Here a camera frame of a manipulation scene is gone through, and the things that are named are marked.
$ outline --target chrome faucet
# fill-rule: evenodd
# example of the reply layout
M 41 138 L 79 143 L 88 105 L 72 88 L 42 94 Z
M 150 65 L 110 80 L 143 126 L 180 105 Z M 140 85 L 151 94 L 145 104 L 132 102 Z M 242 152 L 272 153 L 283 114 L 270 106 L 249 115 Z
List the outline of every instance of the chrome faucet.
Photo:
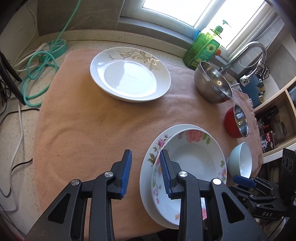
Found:
M 248 44 L 246 44 L 240 51 L 238 51 L 233 57 L 232 59 L 224 66 L 224 67 L 221 67 L 219 69 L 219 72 L 222 74 L 222 75 L 225 75 L 227 70 L 230 69 L 231 67 L 234 66 L 234 64 L 241 59 L 242 56 L 245 55 L 245 53 L 252 49 L 252 48 L 255 48 L 255 47 L 259 47 L 262 49 L 262 57 L 259 58 L 259 61 L 258 61 L 258 64 L 257 64 L 257 67 L 256 69 L 250 73 L 249 75 L 244 75 L 243 77 L 241 77 L 239 80 L 241 82 L 241 84 L 243 86 L 246 86 L 249 82 L 250 82 L 250 77 L 252 75 L 254 75 L 257 71 L 259 71 L 263 66 L 264 66 L 264 63 L 265 63 L 265 60 L 266 60 L 266 48 L 264 47 L 263 44 L 259 43 L 259 42 L 250 42 Z

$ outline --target stainless steel bowl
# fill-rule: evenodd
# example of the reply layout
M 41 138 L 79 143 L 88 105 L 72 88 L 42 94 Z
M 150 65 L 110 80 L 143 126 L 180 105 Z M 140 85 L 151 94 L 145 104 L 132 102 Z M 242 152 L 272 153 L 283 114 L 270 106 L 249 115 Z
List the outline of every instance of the stainless steel bowl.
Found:
M 249 125 L 242 108 L 239 105 L 235 104 L 233 107 L 233 112 L 234 112 L 234 119 L 240 134 L 243 137 L 247 137 L 249 134 Z
M 194 72 L 194 84 L 198 92 L 211 103 L 223 103 L 233 97 L 224 76 L 207 62 L 201 61 Z

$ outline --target red bowl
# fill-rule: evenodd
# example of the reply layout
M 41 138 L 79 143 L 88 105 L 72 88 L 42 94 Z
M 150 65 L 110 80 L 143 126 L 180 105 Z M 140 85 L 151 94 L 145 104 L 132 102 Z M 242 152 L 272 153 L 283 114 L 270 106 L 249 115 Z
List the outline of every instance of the red bowl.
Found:
M 228 134 L 233 138 L 247 137 L 249 126 L 242 108 L 235 104 L 225 114 L 224 125 Z

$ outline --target window frame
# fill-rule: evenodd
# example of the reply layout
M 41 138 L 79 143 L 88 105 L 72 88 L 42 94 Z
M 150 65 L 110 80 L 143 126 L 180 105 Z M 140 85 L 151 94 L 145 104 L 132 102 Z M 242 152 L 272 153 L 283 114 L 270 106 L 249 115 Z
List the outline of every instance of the window frame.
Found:
M 158 24 L 193 39 L 197 30 L 201 31 L 207 27 L 225 1 L 226 0 L 211 0 L 196 21 L 194 27 L 169 15 L 143 8 L 142 6 L 145 0 L 125 0 L 121 16 Z M 226 60 L 233 57 L 237 51 L 245 44 L 252 41 L 254 37 L 267 26 L 275 14 L 276 12 L 264 1 L 250 21 L 246 23 L 243 29 L 231 41 L 230 46 L 228 45 L 229 48 L 226 49 L 221 46 L 221 57 Z

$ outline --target white plate with leaf pattern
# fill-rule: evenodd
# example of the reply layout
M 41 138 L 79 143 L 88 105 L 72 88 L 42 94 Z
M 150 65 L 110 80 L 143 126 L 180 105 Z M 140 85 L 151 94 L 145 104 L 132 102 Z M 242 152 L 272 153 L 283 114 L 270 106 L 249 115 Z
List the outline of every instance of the white plate with leaf pattern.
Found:
M 144 157 L 140 173 L 140 195 L 144 208 L 155 222 L 168 229 L 178 229 L 179 226 L 167 221 L 157 211 L 151 195 L 151 175 L 153 172 L 154 163 L 163 145 L 170 137 L 188 128 L 199 128 L 201 131 L 206 132 L 204 129 L 191 124 L 180 124 L 168 128 L 163 133 L 161 133 L 149 147 Z
M 170 88 L 170 73 L 153 55 L 135 48 L 116 47 L 91 62 L 93 80 L 107 94 L 127 102 L 158 99 Z
M 226 184 L 227 171 L 223 152 L 215 139 L 204 130 L 192 127 L 182 130 L 164 143 L 163 148 L 168 151 L 171 161 L 179 163 L 183 171 L 205 181 L 219 178 Z M 151 194 L 162 217 L 179 225 L 181 200 L 171 200 L 166 194 L 159 157 L 154 162 Z M 207 217 L 204 199 L 201 204 L 204 220 Z

